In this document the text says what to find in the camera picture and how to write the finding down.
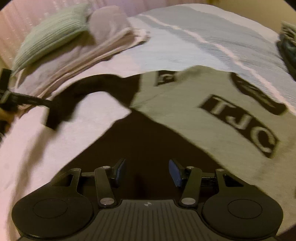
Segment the silver bolt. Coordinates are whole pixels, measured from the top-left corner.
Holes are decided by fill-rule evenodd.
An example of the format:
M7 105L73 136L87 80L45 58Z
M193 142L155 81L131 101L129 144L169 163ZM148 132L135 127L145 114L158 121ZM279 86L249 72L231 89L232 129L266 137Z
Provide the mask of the silver bolt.
M110 197L104 197L100 200L100 203L103 205L111 205L115 202L115 200L113 198Z
M192 205L195 203L195 199L191 197L185 197L181 200L181 203L183 203L184 205Z

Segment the pillow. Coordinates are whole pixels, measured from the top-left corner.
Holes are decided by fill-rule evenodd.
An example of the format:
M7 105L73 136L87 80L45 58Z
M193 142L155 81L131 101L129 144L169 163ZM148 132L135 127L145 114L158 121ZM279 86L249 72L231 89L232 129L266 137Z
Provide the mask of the pillow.
M88 25L88 32L22 70L13 91L47 98L73 76L148 39L145 30L131 27L126 14L117 6L94 11Z
M12 64L12 75L88 30L88 4L65 8L32 28Z

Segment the pink curtain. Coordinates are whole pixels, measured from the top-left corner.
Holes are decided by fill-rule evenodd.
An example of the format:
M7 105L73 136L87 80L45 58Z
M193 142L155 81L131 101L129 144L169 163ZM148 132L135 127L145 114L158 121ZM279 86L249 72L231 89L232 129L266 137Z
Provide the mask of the pink curtain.
M89 2L90 10L117 5L128 16L154 8L206 0L12 0L0 11L0 58L11 67L18 48L30 30L47 16L74 4Z

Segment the green pillow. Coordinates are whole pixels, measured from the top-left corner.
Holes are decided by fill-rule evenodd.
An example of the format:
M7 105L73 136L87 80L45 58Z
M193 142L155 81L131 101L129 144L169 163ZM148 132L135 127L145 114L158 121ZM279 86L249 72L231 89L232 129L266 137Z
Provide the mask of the green pillow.
M65 8L43 20L26 36L12 64L13 75L88 31L87 3Z

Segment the bed sheet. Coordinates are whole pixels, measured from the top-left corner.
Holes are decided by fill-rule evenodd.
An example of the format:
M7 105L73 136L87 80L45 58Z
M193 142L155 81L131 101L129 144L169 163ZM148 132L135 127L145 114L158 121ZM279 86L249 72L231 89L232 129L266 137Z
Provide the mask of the bed sheet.
M238 73L296 113L295 82L277 53L274 44L277 34L272 30L204 4L154 9L129 20L134 27L149 31L151 39L73 77L52 96L71 83L96 74L127 77L147 71L178 71L204 65ZM15 122L0 148L0 168L3 170L0 181L1 240L14 241L19 236L10 216L13 204L49 182L64 165L102 136L116 120L126 117L130 110L108 93L92 93L79 103L73 118L63 122L57 132L43 125L46 113L43 107L30 110ZM296 170L295 162L273 171L283 175L287 169ZM284 210L279 233L296 222L293 175L293 171L283 175L276 191L263 186ZM287 180L291 180L288 187L282 188Z

